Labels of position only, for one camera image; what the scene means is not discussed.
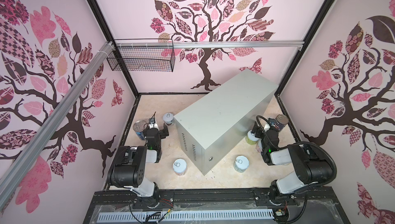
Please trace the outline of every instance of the wire basket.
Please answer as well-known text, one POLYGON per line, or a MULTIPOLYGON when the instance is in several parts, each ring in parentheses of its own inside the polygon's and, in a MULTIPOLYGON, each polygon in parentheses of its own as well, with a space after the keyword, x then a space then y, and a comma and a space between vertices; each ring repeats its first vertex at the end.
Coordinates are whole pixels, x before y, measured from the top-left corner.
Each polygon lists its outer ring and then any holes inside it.
POLYGON ((117 42, 116 47, 120 57, 115 56, 118 54, 116 51, 107 57, 113 71, 120 71, 123 61, 129 71, 173 72, 175 55, 172 39, 128 39, 127 42, 117 42))

